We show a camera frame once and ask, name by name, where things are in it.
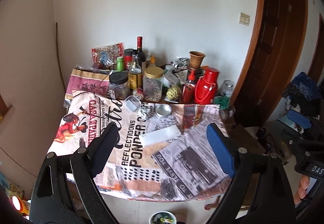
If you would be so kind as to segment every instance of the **green bottle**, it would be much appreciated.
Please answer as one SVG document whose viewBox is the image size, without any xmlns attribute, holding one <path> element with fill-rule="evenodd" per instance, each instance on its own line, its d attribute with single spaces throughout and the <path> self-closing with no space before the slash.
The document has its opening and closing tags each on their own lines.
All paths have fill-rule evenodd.
<svg viewBox="0 0 324 224">
<path fill-rule="evenodd" d="M 116 69 L 117 71 L 125 70 L 124 57 L 117 57 Z"/>
</svg>

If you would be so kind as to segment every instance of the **newspaper tablecloth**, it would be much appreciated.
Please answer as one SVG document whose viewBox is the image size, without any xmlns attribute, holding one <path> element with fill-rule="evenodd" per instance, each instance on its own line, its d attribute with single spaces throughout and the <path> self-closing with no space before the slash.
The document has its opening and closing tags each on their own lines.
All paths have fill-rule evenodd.
<svg viewBox="0 0 324 224">
<path fill-rule="evenodd" d="M 119 128 L 120 140 L 103 172 L 94 179 L 101 193 L 124 199 L 183 201 L 223 194 L 230 179 L 222 171 L 207 138 L 206 128 L 216 123 L 227 136 L 218 105 L 173 104 L 166 118 L 143 120 L 127 111 L 124 101 L 76 91 L 69 112 L 61 120 L 49 152 L 72 154 L 87 147 L 108 123 Z M 143 148 L 139 135 L 176 124 L 182 136 Z"/>
</svg>

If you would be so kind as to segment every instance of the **yellow label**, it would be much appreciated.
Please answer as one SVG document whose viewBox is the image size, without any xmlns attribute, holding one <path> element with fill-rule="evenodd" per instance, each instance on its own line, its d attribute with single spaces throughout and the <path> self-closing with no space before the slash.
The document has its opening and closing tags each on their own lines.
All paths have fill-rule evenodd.
<svg viewBox="0 0 324 224">
<path fill-rule="evenodd" d="M 138 87 L 142 87 L 142 73 L 128 74 L 129 87 L 134 90 Z"/>
</svg>

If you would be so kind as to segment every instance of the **pile of clothes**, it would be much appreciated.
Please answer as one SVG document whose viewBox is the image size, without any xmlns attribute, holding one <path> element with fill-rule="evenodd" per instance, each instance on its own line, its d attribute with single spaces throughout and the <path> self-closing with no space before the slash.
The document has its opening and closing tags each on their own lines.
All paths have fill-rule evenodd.
<svg viewBox="0 0 324 224">
<path fill-rule="evenodd" d="M 320 114 L 322 95 L 317 84 L 304 72 L 286 86 L 282 97 L 286 99 L 286 110 L 294 109 L 308 117 L 317 117 Z"/>
</svg>

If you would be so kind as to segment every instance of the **thermos handle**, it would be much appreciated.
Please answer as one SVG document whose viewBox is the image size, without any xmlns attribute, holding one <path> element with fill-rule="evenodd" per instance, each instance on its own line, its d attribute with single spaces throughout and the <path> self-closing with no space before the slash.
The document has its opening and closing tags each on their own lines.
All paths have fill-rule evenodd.
<svg viewBox="0 0 324 224">
<path fill-rule="evenodd" d="M 199 84 L 199 82 L 200 82 L 200 78 L 199 78 L 199 80 L 197 81 L 197 85 L 196 85 L 196 88 L 195 88 L 195 95 L 196 95 L 196 97 L 197 97 L 197 100 L 199 100 L 199 101 L 204 101 L 204 100 L 206 100 L 207 99 L 207 97 L 208 97 L 208 93 L 205 95 L 205 97 L 204 98 L 202 98 L 202 99 L 199 99 L 198 98 L 198 95 L 197 95 L 197 87 L 198 87 L 198 84 Z M 215 86 L 216 86 L 216 83 L 211 83 L 210 84 L 210 87 L 209 87 L 209 90 L 208 91 L 211 91 L 212 90 L 212 88 L 215 88 Z"/>
</svg>

